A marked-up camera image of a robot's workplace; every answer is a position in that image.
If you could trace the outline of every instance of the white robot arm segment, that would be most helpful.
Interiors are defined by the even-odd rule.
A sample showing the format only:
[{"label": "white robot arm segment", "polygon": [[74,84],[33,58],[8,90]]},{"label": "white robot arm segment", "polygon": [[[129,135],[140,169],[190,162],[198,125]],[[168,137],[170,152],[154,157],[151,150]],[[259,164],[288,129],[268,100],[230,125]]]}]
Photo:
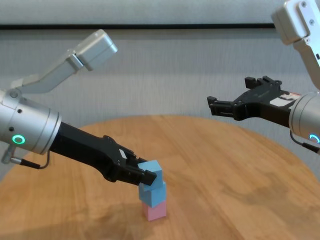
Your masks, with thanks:
[{"label": "white robot arm segment", "polygon": [[71,75],[85,67],[88,71],[104,63],[118,51],[116,45],[103,30],[88,36],[74,49],[69,49],[43,74],[34,74],[12,82],[11,87],[22,94],[47,93]]}]

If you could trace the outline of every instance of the green indicator light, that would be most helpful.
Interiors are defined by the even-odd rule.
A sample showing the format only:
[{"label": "green indicator light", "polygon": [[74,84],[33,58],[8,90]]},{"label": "green indicator light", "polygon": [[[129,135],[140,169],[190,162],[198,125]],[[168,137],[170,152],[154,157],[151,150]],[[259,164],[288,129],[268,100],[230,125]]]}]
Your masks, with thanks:
[{"label": "green indicator light", "polygon": [[12,141],[15,143],[15,144],[24,144],[26,142],[26,139],[24,136],[22,135],[14,135],[12,137]]}]

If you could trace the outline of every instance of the round table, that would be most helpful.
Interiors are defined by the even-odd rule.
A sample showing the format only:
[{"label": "round table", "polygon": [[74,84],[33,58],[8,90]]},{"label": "round table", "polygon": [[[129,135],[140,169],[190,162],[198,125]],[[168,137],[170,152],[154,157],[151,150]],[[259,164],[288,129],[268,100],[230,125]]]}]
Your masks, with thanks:
[{"label": "round table", "polygon": [[[137,116],[82,128],[157,160],[167,217],[147,221],[138,187],[52,154],[0,183],[0,240],[319,240],[320,185],[290,151],[231,124]],[[26,159],[44,164],[46,156]]]}]

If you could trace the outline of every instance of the pink block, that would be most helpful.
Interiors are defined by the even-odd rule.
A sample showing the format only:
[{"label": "pink block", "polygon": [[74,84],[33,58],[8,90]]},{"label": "pink block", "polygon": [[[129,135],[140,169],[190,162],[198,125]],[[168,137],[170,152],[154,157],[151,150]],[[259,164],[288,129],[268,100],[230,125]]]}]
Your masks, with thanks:
[{"label": "pink block", "polygon": [[163,201],[155,207],[150,207],[142,202],[142,211],[148,221],[165,217],[167,215],[167,202]]}]

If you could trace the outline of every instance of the blue indicator light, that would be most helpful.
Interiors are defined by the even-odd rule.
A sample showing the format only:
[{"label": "blue indicator light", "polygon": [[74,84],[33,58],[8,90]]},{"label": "blue indicator light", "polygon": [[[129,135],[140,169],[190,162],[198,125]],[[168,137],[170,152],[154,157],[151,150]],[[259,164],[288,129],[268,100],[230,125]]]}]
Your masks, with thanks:
[{"label": "blue indicator light", "polygon": [[317,144],[320,143],[320,138],[319,138],[317,135],[315,135],[315,134],[310,134],[309,138],[310,138],[311,140],[316,140],[316,143],[317,143]]}]

